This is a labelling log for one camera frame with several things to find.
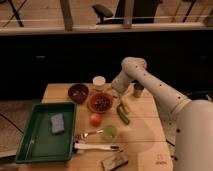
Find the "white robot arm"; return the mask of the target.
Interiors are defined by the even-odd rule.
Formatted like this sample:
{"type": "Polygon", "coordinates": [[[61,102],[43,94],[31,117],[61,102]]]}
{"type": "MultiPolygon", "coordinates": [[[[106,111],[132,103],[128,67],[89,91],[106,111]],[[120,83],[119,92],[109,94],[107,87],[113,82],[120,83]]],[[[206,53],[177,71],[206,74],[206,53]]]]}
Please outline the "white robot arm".
{"type": "Polygon", "coordinates": [[[146,67],[143,58],[124,58],[112,88],[124,94],[136,80],[177,116],[173,171],[213,171],[213,102],[191,100],[150,74],[146,67]]]}

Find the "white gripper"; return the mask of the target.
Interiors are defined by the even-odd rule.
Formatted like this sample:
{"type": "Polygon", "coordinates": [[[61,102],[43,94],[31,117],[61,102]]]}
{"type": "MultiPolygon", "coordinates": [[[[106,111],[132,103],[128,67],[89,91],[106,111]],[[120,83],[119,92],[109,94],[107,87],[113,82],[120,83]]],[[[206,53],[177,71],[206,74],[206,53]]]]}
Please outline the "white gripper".
{"type": "Polygon", "coordinates": [[[121,71],[111,82],[111,87],[119,94],[124,94],[131,82],[132,78],[124,71],[121,71]]]}

